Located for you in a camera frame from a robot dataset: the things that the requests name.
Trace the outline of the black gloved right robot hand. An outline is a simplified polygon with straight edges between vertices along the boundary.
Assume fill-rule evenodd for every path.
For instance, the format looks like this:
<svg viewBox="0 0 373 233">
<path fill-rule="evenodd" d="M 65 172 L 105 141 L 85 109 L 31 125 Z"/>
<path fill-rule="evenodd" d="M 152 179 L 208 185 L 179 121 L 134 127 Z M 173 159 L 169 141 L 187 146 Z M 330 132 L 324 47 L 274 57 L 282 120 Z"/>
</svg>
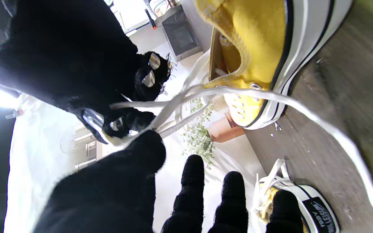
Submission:
<svg viewBox="0 0 373 233">
<path fill-rule="evenodd" d="M 129 100 L 154 101 L 170 77 L 158 53 L 139 54 L 102 0 L 3 0 L 11 17 L 0 44 L 0 86 L 28 94 L 101 133 L 123 138 L 154 120 Z"/>
</svg>

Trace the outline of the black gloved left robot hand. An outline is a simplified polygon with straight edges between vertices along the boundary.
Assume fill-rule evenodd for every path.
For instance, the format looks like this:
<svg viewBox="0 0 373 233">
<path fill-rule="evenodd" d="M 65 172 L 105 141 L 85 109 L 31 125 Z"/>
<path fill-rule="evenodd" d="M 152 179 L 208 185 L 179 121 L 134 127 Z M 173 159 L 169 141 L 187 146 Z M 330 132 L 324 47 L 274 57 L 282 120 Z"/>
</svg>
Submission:
<svg viewBox="0 0 373 233">
<path fill-rule="evenodd" d="M 126 149 L 59 181 L 32 233 L 154 233 L 155 175 L 165 159 L 160 134 L 146 131 Z M 190 155 L 161 233 L 202 233 L 203 191 L 203 159 Z M 303 233 L 294 194 L 278 191 L 273 204 L 265 233 Z M 243 176 L 229 172 L 208 233 L 247 233 L 248 218 Z"/>
</svg>

